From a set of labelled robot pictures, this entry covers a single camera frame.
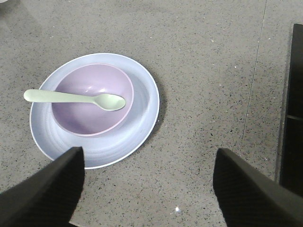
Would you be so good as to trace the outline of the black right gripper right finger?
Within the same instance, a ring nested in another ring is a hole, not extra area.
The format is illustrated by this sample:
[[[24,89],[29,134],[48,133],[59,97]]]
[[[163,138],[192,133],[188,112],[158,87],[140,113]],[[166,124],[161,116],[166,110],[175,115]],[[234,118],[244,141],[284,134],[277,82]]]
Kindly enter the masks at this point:
[[[217,150],[213,189],[229,227],[301,227],[303,199],[227,148]]]

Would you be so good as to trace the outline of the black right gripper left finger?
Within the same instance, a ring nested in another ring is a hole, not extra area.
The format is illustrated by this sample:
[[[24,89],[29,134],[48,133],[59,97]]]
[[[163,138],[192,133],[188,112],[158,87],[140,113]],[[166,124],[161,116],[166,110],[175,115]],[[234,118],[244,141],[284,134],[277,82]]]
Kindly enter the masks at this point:
[[[0,194],[2,227],[71,227],[85,178],[84,154],[73,147]]]

